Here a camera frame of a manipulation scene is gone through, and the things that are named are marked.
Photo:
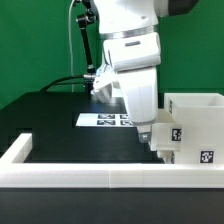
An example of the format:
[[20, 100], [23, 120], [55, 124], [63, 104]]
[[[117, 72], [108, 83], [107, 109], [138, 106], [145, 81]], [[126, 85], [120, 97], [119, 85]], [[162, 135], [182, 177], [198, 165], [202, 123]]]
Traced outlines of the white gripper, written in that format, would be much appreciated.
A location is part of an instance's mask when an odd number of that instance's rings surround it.
[[157, 70], [155, 67], [129, 70], [117, 74], [126, 111], [137, 126], [141, 143], [149, 143], [152, 123], [158, 114]]

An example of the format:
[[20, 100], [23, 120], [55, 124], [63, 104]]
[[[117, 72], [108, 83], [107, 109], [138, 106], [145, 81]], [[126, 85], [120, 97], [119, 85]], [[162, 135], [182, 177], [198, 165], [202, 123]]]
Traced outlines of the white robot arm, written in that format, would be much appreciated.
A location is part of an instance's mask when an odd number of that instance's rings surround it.
[[90, 0], [103, 36], [102, 64], [94, 94], [101, 102], [112, 90], [122, 92], [126, 111], [139, 140], [151, 140], [158, 114], [157, 69], [161, 63], [158, 19], [189, 13], [199, 0]]

